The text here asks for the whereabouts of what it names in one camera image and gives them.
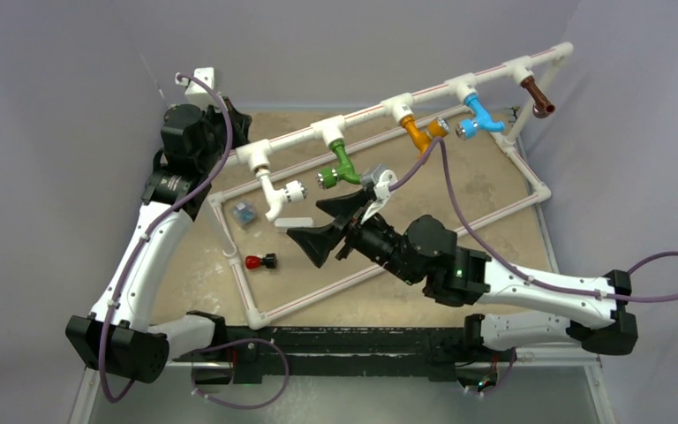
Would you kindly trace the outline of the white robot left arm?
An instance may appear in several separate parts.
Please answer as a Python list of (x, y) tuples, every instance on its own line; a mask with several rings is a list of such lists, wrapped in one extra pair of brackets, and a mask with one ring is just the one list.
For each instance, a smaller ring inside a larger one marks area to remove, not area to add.
[(172, 254), (192, 227), (210, 191), (205, 187), (181, 208), (176, 201), (196, 190), (226, 148), (247, 144), (252, 117), (223, 100), (229, 115), (213, 105), (180, 104), (163, 115), (162, 147), (143, 193), (136, 228), (122, 261), (102, 296), (86, 316), (72, 316), (65, 335), (87, 367), (135, 382), (154, 382), (165, 365), (195, 351), (216, 361), (228, 338), (216, 329), (219, 318), (194, 312), (153, 324), (152, 309)]

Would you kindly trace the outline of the white faucet chrome knob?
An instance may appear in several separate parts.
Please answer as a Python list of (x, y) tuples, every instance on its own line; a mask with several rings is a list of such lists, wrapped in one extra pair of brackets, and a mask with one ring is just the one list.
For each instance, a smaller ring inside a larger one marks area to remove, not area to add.
[(300, 202), (307, 197), (307, 189), (301, 181), (293, 180), (283, 188), (277, 189), (273, 186), (271, 175), (271, 171), (266, 167), (259, 167), (255, 172), (268, 205), (265, 217), (269, 222), (280, 216), (285, 204)]

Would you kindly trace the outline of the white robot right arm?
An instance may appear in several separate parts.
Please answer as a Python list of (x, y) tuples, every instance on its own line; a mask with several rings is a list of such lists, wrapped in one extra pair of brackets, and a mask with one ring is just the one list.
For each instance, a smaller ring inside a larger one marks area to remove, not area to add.
[(370, 205), (364, 191), (317, 201), (332, 222), (289, 228), (286, 234), (317, 268), (330, 254), (343, 260), (357, 252), (408, 285), (424, 285), (423, 294), (438, 304), (528, 309), (523, 322), (483, 317), (464, 331), (460, 346), (474, 360), (532, 344), (575, 343), (610, 356), (628, 355), (635, 348), (637, 319), (625, 301), (615, 299), (632, 292), (626, 272), (589, 278), (519, 267), (459, 246), (457, 233), (430, 215), (398, 232), (381, 214), (367, 216)]

